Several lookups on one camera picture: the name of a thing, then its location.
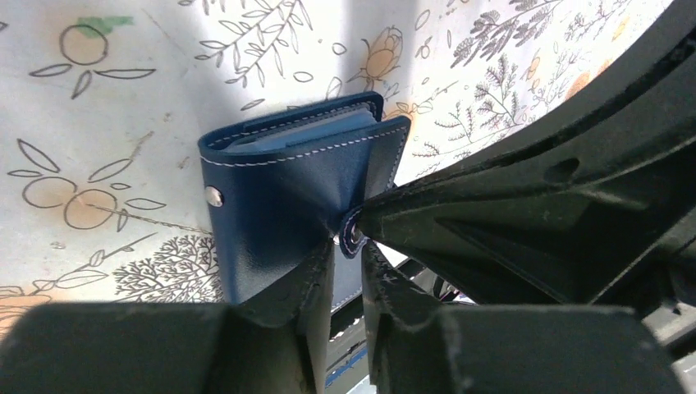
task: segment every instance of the floral tablecloth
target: floral tablecloth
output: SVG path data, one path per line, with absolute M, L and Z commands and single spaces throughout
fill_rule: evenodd
M 397 184 L 582 89 L 668 0 L 0 2 L 0 337 L 55 300 L 220 300 L 195 141 L 364 90 Z

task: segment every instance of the wallet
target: wallet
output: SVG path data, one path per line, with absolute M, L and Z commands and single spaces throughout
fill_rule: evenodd
M 393 187 L 410 128 L 382 121 L 374 92 L 226 126 L 199 140 L 223 294 L 241 304 L 336 248 L 332 308 L 361 291 L 355 229 L 363 202 Z

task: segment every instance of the leather surface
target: leather surface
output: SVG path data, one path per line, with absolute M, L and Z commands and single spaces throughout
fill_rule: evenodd
M 262 153 L 221 151 L 239 138 L 361 103 L 369 105 L 377 124 Z M 200 139 L 204 185 L 223 198 L 222 206 L 208 208 L 229 302 L 242 303 L 288 273 L 340 230 L 348 211 L 392 183 L 410 120 L 382 122 L 382 106 L 379 94 L 356 94 L 223 127 Z M 359 261 L 346 261 L 350 266 L 337 261 L 336 280 L 355 265 L 358 290 Z

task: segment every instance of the blue leather wallet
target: blue leather wallet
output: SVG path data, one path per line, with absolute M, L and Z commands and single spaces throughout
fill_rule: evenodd
M 248 300 L 319 243 L 335 250 L 333 308 L 360 293 L 362 203 L 393 185 L 410 128 L 367 92 L 223 127 L 199 140 L 226 299 Z

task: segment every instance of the green spot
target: green spot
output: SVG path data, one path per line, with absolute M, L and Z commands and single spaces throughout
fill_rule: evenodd
M 77 18 L 77 25 L 90 26 L 103 35 L 111 33 L 116 26 L 133 24 L 133 16 L 106 16 L 104 18 L 82 16 Z M 78 28 L 78 30 L 88 39 L 96 39 L 99 37 L 99 34 L 92 29 Z

